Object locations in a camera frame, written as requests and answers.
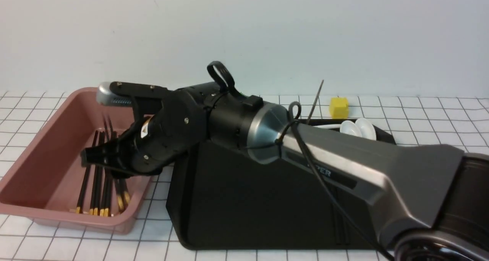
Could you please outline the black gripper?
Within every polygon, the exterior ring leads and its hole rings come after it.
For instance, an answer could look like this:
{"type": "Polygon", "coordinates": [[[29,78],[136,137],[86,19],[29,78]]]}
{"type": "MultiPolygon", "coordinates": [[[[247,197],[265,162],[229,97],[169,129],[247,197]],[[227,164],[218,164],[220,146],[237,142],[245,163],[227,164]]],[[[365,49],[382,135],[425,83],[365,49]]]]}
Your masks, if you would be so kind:
{"type": "Polygon", "coordinates": [[[219,93],[215,82],[168,90],[130,82],[102,82],[97,103],[130,107],[136,120],[120,136],[80,152],[82,167],[100,166],[112,175],[157,175],[190,147],[207,139],[206,97],[219,93]]]}

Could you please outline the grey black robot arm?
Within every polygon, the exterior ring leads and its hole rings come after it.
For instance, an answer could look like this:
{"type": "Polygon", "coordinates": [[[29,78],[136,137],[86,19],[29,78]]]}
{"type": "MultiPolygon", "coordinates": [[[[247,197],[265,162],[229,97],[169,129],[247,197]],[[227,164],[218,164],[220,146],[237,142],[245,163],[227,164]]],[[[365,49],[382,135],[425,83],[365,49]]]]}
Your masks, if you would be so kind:
{"type": "Polygon", "coordinates": [[[488,156],[446,144],[403,147],[305,125],[289,108],[241,94],[231,82],[168,90],[101,84],[97,102],[132,106],[119,137],[81,151],[82,165],[117,178],[156,175],[203,141],[262,165],[282,159],[369,205],[391,261],[488,260],[488,156]]]}

